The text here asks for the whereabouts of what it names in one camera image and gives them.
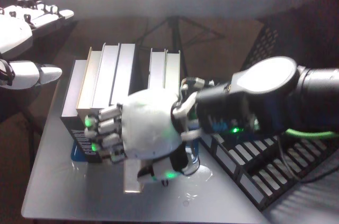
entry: brown floor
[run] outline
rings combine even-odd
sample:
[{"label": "brown floor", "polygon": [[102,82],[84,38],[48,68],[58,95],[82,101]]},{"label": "brown floor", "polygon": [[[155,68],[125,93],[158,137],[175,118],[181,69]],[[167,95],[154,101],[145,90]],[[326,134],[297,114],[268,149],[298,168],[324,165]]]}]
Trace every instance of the brown floor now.
[{"label": "brown floor", "polygon": [[[151,29],[163,19],[120,18],[96,19],[79,22],[69,37],[52,34],[37,40],[34,48],[23,57],[39,62],[53,63],[63,69],[64,75],[70,73],[73,59],[86,59],[90,46],[101,50],[102,44],[133,43],[143,35],[148,25]],[[238,71],[252,47],[262,24],[258,21],[232,21],[223,19],[192,19],[214,29],[225,37],[221,40],[195,44],[184,48],[184,55],[190,76],[218,77],[229,79]],[[199,28],[185,22],[180,24],[181,37],[185,43]],[[171,47],[171,30],[163,26],[148,36],[143,45],[153,48]],[[149,51],[139,53],[142,75],[145,81],[148,73]],[[37,124],[43,127],[53,97],[55,84],[44,86],[38,92],[28,91],[16,96],[18,101],[32,95],[37,97],[28,107]],[[33,223],[21,217],[21,206],[29,180],[28,131],[26,120],[17,113],[0,124],[0,223]],[[67,223],[61,221],[39,220],[38,223]]]}]

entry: gray table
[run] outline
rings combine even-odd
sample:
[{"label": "gray table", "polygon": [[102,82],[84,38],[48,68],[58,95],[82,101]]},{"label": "gray table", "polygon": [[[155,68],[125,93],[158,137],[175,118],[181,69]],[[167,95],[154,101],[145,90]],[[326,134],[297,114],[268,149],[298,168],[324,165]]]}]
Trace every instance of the gray table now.
[{"label": "gray table", "polygon": [[141,194],[123,194],[123,165],[71,161],[73,140],[59,118],[66,85],[67,79],[60,80],[53,98],[23,202],[24,217],[222,223],[264,223],[267,219],[273,223],[339,222],[338,174],[315,184],[295,186],[262,215],[203,147],[200,147],[201,168],[195,175],[170,181],[167,188],[149,184]]}]

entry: robotic hand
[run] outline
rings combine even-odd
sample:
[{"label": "robotic hand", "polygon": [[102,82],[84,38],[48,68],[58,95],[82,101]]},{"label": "robotic hand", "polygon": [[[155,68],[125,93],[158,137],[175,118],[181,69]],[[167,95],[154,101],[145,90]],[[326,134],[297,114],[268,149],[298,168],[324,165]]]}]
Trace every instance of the robotic hand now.
[{"label": "robotic hand", "polygon": [[57,80],[62,70],[49,64],[36,64],[31,61],[7,62],[0,59],[0,87],[26,89]]},{"label": "robotic hand", "polygon": [[138,180],[151,182],[187,173],[192,158],[185,145],[205,134],[336,131],[339,121],[339,70],[307,69],[288,57],[261,61],[217,86],[186,78],[180,95],[165,89],[134,93],[86,117],[85,136],[110,162],[148,160]]}]

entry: tripod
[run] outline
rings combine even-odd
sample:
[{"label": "tripod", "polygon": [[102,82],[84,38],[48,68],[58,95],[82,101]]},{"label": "tripod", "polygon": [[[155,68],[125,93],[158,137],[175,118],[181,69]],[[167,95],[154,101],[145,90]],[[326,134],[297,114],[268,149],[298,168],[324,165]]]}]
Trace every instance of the tripod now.
[{"label": "tripod", "polygon": [[[201,32],[196,34],[194,37],[192,37],[190,40],[186,41],[185,43],[182,43],[182,39],[181,39],[181,35],[180,35],[180,30],[179,30],[179,23],[183,21],[185,23],[188,23],[194,27],[198,27],[199,29],[201,29]],[[168,24],[168,26],[171,28],[172,30],[172,48],[174,52],[178,52],[180,51],[180,61],[181,61],[181,67],[183,68],[183,72],[184,72],[184,77],[188,76],[188,72],[187,72],[187,66],[186,66],[186,62],[185,62],[185,56],[184,56],[184,50],[183,48],[186,47],[190,47],[194,44],[198,44],[198,43],[203,43],[203,42],[208,42],[208,41],[214,41],[214,40],[220,40],[220,39],[224,39],[225,36],[209,27],[206,27],[204,25],[201,25],[197,22],[194,22],[193,20],[188,19],[187,17],[184,16],[171,16],[166,18],[165,20],[163,20],[161,23],[159,23],[158,25],[156,25],[155,27],[153,27],[152,29],[146,31],[144,33],[144,35],[142,35],[140,38],[138,38],[136,40],[136,44],[139,46],[140,49],[146,49],[146,50],[150,50],[151,47],[146,47],[143,46],[143,42],[144,39],[149,36],[150,34],[152,34],[154,31],[156,31],[157,29],[159,29],[161,26]],[[213,37],[209,37],[209,38],[203,38],[206,37],[206,35],[208,34],[213,34]]]}]

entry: white robotic hand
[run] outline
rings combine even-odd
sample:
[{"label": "white robotic hand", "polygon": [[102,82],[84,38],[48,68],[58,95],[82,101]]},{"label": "white robotic hand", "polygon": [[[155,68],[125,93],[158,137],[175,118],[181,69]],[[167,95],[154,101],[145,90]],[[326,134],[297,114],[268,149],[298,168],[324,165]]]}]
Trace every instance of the white robotic hand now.
[{"label": "white robotic hand", "polygon": [[196,131],[178,133],[173,124],[187,117],[194,105],[177,108],[178,97],[165,89],[147,89],[126,98],[123,104],[102,109],[85,119],[85,136],[103,160],[118,163],[126,158],[148,160],[138,173],[140,182],[165,182],[184,173],[192,161],[185,141],[200,135]]},{"label": "white robotic hand", "polygon": [[7,62],[0,59],[0,87],[27,89],[57,80],[62,70],[56,66],[31,61]]}]

